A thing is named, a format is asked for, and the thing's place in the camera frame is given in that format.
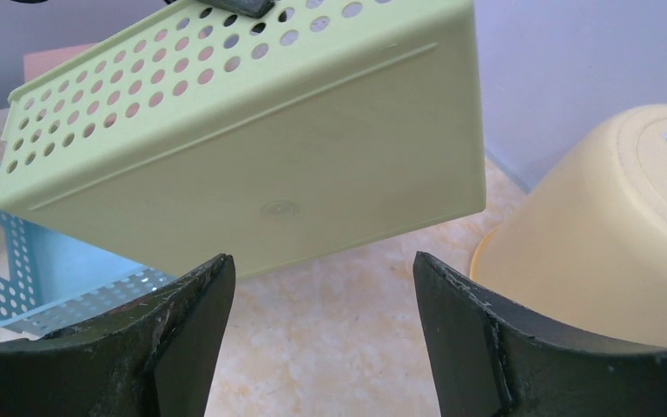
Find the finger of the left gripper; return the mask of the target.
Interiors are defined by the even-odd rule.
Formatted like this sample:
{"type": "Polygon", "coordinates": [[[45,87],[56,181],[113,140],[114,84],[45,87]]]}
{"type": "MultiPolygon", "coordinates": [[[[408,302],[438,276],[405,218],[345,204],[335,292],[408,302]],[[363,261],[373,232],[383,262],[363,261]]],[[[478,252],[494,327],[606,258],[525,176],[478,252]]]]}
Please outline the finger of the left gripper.
{"type": "Polygon", "coordinates": [[[264,17],[275,5],[275,0],[201,0],[211,7],[245,17],[264,17]]]}

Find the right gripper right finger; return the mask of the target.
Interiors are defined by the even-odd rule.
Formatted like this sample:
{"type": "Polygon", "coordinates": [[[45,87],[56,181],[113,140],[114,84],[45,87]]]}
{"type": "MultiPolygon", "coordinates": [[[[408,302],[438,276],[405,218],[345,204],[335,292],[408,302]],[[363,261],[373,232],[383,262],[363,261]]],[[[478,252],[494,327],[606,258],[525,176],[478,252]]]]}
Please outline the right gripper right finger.
{"type": "Polygon", "coordinates": [[[541,315],[418,252],[413,279],[444,416],[667,416],[667,348],[541,315]]]}

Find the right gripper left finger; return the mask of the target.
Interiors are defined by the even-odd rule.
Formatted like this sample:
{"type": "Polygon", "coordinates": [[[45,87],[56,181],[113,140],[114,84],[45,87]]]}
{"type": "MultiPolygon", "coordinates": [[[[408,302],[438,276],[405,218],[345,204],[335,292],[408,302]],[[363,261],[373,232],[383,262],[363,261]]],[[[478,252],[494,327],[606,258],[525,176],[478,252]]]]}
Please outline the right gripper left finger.
{"type": "Polygon", "coordinates": [[[217,255],[37,340],[0,342],[0,416],[202,416],[234,299],[217,255]]]}

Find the green plastic basket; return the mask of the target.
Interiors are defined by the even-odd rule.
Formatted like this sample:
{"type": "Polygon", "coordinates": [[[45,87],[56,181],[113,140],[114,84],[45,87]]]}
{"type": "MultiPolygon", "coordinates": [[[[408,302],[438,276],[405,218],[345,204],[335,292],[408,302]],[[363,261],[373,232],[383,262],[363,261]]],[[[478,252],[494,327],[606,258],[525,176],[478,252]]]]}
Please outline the green plastic basket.
{"type": "Polygon", "coordinates": [[[177,1],[9,103],[0,210],[172,275],[485,208],[470,1],[177,1]]]}

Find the blue basket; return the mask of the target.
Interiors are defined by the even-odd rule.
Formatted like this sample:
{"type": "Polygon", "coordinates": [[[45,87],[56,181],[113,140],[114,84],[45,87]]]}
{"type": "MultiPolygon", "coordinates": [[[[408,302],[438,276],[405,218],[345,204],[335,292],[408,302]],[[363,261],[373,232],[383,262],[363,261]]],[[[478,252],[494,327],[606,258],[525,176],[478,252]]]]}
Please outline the blue basket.
{"type": "Polygon", "coordinates": [[[42,337],[174,280],[173,275],[0,211],[0,328],[42,337]]]}

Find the yellow capybara bucket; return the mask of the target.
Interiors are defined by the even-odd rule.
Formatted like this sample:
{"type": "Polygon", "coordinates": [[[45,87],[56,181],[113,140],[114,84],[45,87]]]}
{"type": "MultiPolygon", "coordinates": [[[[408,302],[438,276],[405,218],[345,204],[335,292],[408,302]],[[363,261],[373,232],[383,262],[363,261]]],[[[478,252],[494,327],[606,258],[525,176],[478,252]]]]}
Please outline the yellow capybara bucket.
{"type": "Polygon", "coordinates": [[[469,275],[554,320],[667,348],[667,104],[592,129],[478,245],[469,275]]]}

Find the pink plastic basket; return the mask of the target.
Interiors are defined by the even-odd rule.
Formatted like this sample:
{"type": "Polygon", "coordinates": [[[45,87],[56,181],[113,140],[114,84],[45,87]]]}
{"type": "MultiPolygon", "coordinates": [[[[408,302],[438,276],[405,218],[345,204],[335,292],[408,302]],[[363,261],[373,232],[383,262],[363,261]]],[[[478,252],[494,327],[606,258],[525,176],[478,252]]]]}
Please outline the pink plastic basket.
{"type": "Polygon", "coordinates": [[[93,43],[87,43],[26,54],[23,57],[23,80],[29,82],[93,46],[93,43]]]}

